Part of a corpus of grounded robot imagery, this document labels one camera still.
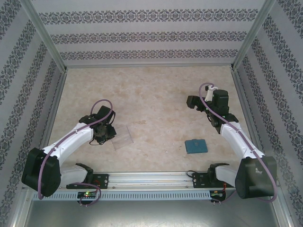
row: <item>beige marble floor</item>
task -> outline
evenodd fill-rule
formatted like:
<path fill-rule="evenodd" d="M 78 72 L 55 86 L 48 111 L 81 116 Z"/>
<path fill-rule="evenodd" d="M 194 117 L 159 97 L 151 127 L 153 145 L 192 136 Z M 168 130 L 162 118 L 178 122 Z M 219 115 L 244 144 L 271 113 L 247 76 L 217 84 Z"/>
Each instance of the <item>beige marble floor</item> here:
<path fill-rule="evenodd" d="M 247 133 L 227 66 L 72 69 L 50 142 L 89 115 L 97 100 L 106 98 L 116 111 L 113 126 L 127 126 L 134 142 L 118 150 L 111 141 L 103 146 L 86 143 L 66 160 L 65 166 L 82 162 L 101 172 L 207 170 L 211 163 L 218 162 L 236 166 L 236 155 L 210 125 L 206 114 L 186 105 L 187 96 L 198 95 L 203 82 L 213 82 L 229 92 L 230 112 Z M 205 139 L 208 153 L 186 154 L 184 141 L 191 139 Z"/>

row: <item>black mounting bracket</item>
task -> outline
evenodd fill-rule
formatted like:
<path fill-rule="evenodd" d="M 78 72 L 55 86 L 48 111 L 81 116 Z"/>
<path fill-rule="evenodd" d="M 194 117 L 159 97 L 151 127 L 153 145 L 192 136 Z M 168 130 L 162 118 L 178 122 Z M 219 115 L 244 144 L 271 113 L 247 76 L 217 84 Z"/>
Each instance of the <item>black mounting bracket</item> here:
<path fill-rule="evenodd" d="M 211 122 L 211 125 L 216 128 L 217 132 L 220 134 L 221 125 L 225 124 L 223 120 L 211 113 L 202 103 L 199 96 L 188 96 L 186 104 L 189 108 L 205 112 L 208 120 Z M 229 113 L 228 106 L 228 92 L 225 90 L 215 90 L 213 92 L 212 101 L 207 101 L 206 104 L 211 108 L 215 113 L 223 117 L 228 122 L 239 122 L 238 119 L 231 113 Z"/>
<path fill-rule="evenodd" d="M 94 174 L 94 170 L 82 163 L 76 163 L 76 165 L 81 166 L 87 171 L 86 177 L 83 183 L 94 184 L 100 189 L 107 189 L 108 187 L 108 174 Z M 69 184 L 66 186 L 67 189 L 94 189 L 92 186 Z"/>
<path fill-rule="evenodd" d="M 108 174 L 93 174 L 92 182 L 90 184 L 94 184 L 98 186 L 100 189 L 107 189 L 108 187 Z M 67 189 L 96 189 L 92 186 L 84 186 L 78 184 L 69 184 L 66 186 Z"/>
<path fill-rule="evenodd" d="M 219 181 L 215 176 L 215 168 L 217 166 L 228 166 L 227 163 L 211 164 L 207 173 L 193 173 L 194 188 L 223 188 L 223 181 Z M 226 184 L 226 188 L 233 188 L 230 184 Z"/>
<path fill-rule="evenodd" d="M 103 105 L 101 106 L 98 113 L 93 113 L 91 115 L 86 115 L 84 117 L 81 117 L 79 123 L 91 124 L 105 117 L 109 113 L 109 111 L 110 108 Z M 117 135 L 114 127 L 112 126 L 115 116 L 116 113 L 112 111 L 112 113 L 106 119 L 99 122 L 98 124 L 94 124 L 90 126 L 90 128 L 94 130 L 93 140 L 96 140 L 99 145 L 103 145 L 106 141 L 111 140 L 113 137 Z"/>

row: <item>patterned wallpaper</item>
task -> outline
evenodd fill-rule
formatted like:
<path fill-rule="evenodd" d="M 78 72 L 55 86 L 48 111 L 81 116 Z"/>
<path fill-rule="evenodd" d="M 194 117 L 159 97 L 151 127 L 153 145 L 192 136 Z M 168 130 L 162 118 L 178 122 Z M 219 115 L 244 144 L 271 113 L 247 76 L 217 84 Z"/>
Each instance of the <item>patterned wallpaper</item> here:
<path fill-rule="evenodd" d="M 34 0 L 66 65 L 232 63 L 264 0 Z"/>
<path fill-rule="evenodd" d="M 18 0 L 0 0 L 0 227 L 9 223 L 27 153 L 40 147 L 62 72 Z"/>
<path fill-rule="evenodd" d="M 303 226 L 303 7 L 278 0 L 238 73 L 264 152 L 278 177 L 295 226 Z"/>

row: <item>metal frame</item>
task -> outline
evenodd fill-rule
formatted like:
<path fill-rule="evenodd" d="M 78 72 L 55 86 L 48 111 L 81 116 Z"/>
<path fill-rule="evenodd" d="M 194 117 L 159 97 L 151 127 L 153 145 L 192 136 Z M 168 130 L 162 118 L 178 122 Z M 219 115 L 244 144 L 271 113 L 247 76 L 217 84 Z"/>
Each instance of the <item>metal frame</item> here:
<path fill-rule="evenodd" d="M 39 14 L 37 13 L 33 3 L 31 0 L 20 0 L 22 8 L 25 10 L 26 14 L 32 21 L 33 25 L 36 28 L 36 31 L 39 33 L 42 41 L 46 45 L 48 51 L 50 52 L 51 56 L 53 57 L 54 61 L 56 62 L 57 66 L 60 68 L 60 71 L 66 69 L 66 65 L 63 62 L 59 51 L 57 50 L 55 44 L 51 36 L 48 34 Z"/>
<path fill-rule="evenodd" d="M 44 198 L 45 201 L 79 201 L 79 192 L 59 192 Z M 211 200 L 210 191 L 102 191 L 100 200 L 104 201 L 176 201 L 176 200 Z M 34 193 L 33 201 L 39 201 Z M 94 201 L 94 198 L 83 198 L 82 201 Z"/>
<path fill-rule="evenodd" d="M 260 28 L 262 27 L 262 24 L 264 22 L 264 20 L 266 19 L 267 15 L 269 14 L 271 8 L 273 7 L 274 3 L 276 2 L 276 0 L 265 0 L 262 8 L 260 9 L 253 25 L 250 28 L 250 31 L 248 32 L 247 36 L 244 39 L 243 44 L 241 45 L 235 60 L 232 63 L 232 66 L 234 69 L 237 69 L 243 58 L 246 55 L 246 52 L 248 51 L 248 49 L 250 48 L 251 43 L 253 42 L 253 40 L 255 39 L 255 37 L 257 36 L 258 31 L 260 30 Z"/>
<path fill-rule="evenodd" d="M 193 66 L 229 66 L 230 63 L 163 63 L 163 64 L 100 64 L 100 65 L 68 65 L 68 69 L 85 68 L 127 68 L 127 67 L 193 67 Z"/>
<path fill-rule="evenodd" d="M 247 37 L 245 38 L 243 45 L 238 51 L 238 54 L 231 66 L 231 73 L 234 80 L 234 84 L 239 96 L 240 104 L 244 113 L 244 117 L 249 129 L 249 133 L 252 139 L 252 142 L 258 147 L 261 148 L 260 141 L 258 139 L 257 131 L 254 126 L 251 113 L 249 111 L 249 106 L 247 100 L 245 99 L 244 91 L 239 81 L 239 75 L 236 71 L 240 65 L 242 59 L 244 58 L 247 50 L 249 49 L 253 39 L 255 38 L 258 30 L 262 26 L 263 21 L 265 20 L 267 14 L 271 10 L 273 4 L 276 0 L 266 0 L 262 6 L 257 18 L 251 27 Z M 52 57 L 57 63 L 58 67 L 63 71 L 66 69 L 66 66 L 56 49 L 50 35 L 48 34 L 46 28 L 43 25 L 38 13 L 36 12 L 31 0 L 21 0 L 21 5 L 25 9 L 26 13 L 32 20 L 34 26 L 36 27 L 38 33 L 40 34 L 43 42 L 50 51 Z M 172 67 L 172 66 L 226 66 L 229 64 L 203 64 L 203 63 L 188 63 L 188 64 L 107 64 L 107 65 L 77 65 L 69 66 L 69 69 L 76 68 L 106 68 L 106 67 Z M 67 70 L 62 78 L 62 81 L 59 85 L 57 95 L 55 98 L 54 107 L 51 111 L 51 118 L 46 126 L 45 137 L 42 142 L 42 146 L 45 147 L 48 145 L 50 135 L 53 128 L 53 123 L 59 106 L 60 98 L 62 95 L 65 79 L 67 76 Z M 140 173 L 108 173 L 109 182 L 108 189 L 103 190 L 104 192 L 197 192 L 209 190 L 218 190 L 220 188 L 213 189 L 195 189 L 193 188 L 192 179 L 186 175 L 186 172 L 140 172 Z M 85 190 L 67 190 L 66 188 L 60 188 L 58 192 L 82 192 Z M 30 209 L 32 199 L 35 195 L 35 191 L 27 187 L 23 187 L 15 213 L 10 224 L 11 227 L 23 227 L 26 223 L 26 218 Z M 284 195 L 280 187 L 278 187 L 278 197 L 272 203 L 273 211 L 276 213 L 278 222 L 280 226 L 293 227 L 293 221 L 289 213 Z"/>

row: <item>perforated metal strip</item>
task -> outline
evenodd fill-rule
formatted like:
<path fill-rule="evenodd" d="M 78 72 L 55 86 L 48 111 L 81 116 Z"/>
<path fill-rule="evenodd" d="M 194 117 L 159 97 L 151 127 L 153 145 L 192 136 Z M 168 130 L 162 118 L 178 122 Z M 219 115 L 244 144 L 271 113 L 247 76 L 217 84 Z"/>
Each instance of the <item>perforated metal strip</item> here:
<path fill-rule="evenodd" d="M 78 192 L 56 192 L 44 201 L 75 201 Z M 156 200 L 209 200 L 209 191 L 173 191 L 173 192 L 102 192 L 101 200 L 104 201 L 156 201 Z"/>

